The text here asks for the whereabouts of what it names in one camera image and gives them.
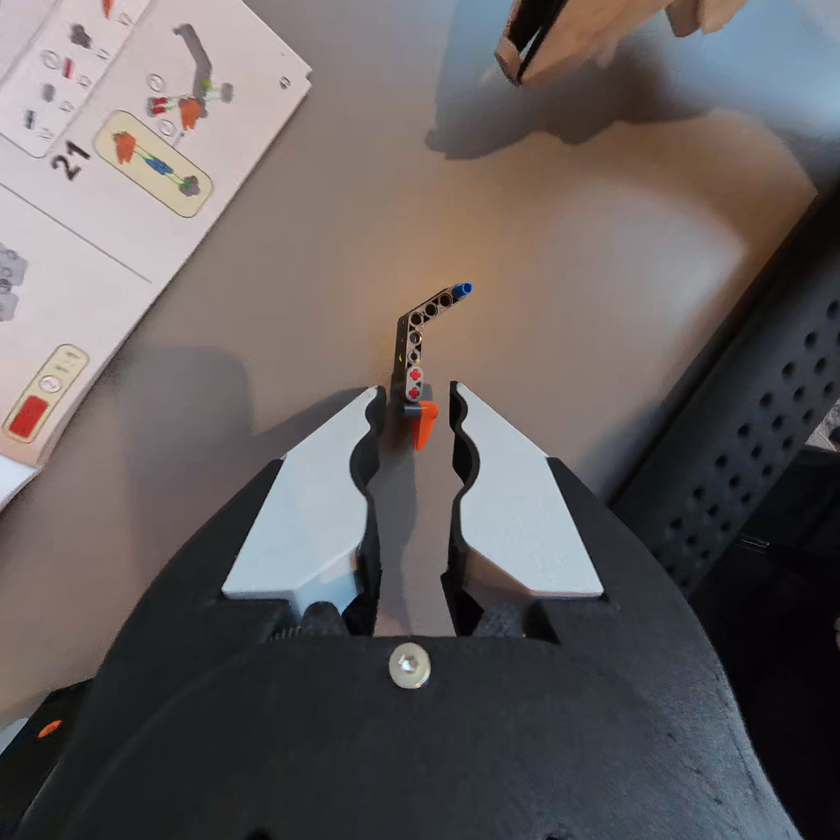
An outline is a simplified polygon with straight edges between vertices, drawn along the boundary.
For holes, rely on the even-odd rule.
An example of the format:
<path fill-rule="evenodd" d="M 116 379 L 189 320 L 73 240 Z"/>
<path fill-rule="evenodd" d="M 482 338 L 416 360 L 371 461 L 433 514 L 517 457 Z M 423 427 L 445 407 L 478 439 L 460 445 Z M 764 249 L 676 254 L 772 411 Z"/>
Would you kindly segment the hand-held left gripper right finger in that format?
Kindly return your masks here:
<path fill-rule="evenodd" d="M 448 399 L 462 487 L 441 583 L 455 634 L 474 635 L 488 618 L 527 635 L 538 602 L 600 599 L 604 584 L 551 457 L 464 383 L 452 381 Z"/>

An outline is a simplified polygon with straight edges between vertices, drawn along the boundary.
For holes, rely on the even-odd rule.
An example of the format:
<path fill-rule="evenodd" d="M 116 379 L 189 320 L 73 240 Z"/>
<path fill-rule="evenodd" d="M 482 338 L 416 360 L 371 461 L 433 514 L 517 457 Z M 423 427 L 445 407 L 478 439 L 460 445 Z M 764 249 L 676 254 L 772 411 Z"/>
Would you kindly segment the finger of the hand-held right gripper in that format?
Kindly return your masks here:
<path fill-rule="evenodd" d="M 537 87 L 589 60 L 607 64 L 619 42 L 665 7 L 663 1 L 568 1 L 544 26 L 523 67 L 523 85 Z"/>
<path fill-rule="evenodd" d="M 565 1 L 514 1 L 495 49 L 504 76 L 514 86 L 538 54 L 566 5 Z"/>

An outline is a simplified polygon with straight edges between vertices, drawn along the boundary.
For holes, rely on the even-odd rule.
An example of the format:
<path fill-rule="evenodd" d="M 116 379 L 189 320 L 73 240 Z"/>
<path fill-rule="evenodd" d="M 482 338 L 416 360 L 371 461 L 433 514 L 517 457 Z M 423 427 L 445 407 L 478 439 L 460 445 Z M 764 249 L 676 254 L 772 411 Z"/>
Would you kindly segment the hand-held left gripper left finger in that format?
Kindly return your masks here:
<path fill-rule="evenodd" d="M 367 388 L 290 449 L 222 586 L 229 600 L 281 600 L 297 623 L 326 602 L 351 634 L 375 629 L 382 583 L 375 504 L 383 386 Z"/>

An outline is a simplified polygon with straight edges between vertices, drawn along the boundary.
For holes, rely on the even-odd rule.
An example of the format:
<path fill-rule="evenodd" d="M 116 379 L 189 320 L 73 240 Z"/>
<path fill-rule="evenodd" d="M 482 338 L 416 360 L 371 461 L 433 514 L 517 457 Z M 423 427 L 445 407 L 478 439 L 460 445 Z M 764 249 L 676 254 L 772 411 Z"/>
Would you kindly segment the orange toy claw piece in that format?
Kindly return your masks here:
<path fill-rule="evenodd" d="M 439 415 L 439 406 L 433 401 L 418 401 L 406 407 L 412 422 L 413 449 L 420 452 L 426 446 Z"/>

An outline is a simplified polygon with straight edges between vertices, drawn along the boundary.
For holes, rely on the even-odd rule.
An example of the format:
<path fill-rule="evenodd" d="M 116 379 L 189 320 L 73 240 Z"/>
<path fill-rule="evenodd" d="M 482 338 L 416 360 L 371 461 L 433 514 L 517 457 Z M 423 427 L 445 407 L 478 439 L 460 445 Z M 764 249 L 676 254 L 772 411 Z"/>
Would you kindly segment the grey bent toy beam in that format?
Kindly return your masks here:
<path fill-rule="evenodd" d="M 458 306 L 473 289 L 471 282 L 442 289 L 397 320 L 391 397 L 396 399 L 402 415 L 417 427 L 423 420 L 432 419 L 431 409 L 426 407 L 432 401 L 424 397 L 428 386 L 421 366 L 424 330 L 431 321 Z"/>

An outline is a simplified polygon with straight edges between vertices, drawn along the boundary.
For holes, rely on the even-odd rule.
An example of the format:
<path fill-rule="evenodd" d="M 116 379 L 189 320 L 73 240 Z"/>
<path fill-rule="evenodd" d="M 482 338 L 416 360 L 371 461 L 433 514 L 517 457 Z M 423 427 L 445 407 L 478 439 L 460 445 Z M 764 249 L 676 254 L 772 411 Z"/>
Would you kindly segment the grey desk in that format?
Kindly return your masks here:
<path fill-rule="evenodd" d="M 763 264 L 838 178 L 838 2 L 657 16 L 514 88 L 510 2 L 251 2 L 312 89 L 2 514 L 2 725 L 93 675 L 162 565 L 269 459 L 428 331 L 609 498 Z"/>

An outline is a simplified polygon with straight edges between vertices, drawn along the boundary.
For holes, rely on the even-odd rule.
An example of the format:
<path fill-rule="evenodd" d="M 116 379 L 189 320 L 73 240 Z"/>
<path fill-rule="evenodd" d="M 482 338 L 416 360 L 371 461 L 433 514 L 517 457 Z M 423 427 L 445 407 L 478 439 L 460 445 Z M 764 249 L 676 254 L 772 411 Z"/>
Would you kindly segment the black perforated mat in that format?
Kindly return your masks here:
<path fill-rule="evenodd" d="M 838 401 L 837 186 L 761 280 L 738 330 L 612 505 L 685 594 Z"/>

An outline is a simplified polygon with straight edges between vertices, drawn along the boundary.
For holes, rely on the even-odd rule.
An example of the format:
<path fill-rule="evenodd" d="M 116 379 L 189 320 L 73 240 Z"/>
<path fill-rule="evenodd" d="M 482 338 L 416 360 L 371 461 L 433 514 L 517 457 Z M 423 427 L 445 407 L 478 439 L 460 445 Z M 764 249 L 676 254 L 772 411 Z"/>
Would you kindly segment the black item with orange part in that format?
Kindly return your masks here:
<path fill-rule="evenodd" d="M 56 767 L 75 726 L 91 679 L 48 694 L 2 751 L 2 806 L 34 796 Z"/>

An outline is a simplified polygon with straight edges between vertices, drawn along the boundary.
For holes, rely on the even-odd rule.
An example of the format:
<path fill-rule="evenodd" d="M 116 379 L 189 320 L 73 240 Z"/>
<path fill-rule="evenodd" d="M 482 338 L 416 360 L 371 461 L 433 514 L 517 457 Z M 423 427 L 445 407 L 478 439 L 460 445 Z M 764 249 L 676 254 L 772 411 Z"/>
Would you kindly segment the open white instruction manual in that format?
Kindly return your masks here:
<path fill-rule="evenodd" d="M 2 508 L 307 96 L 246 2 L 1 3 Z"/>

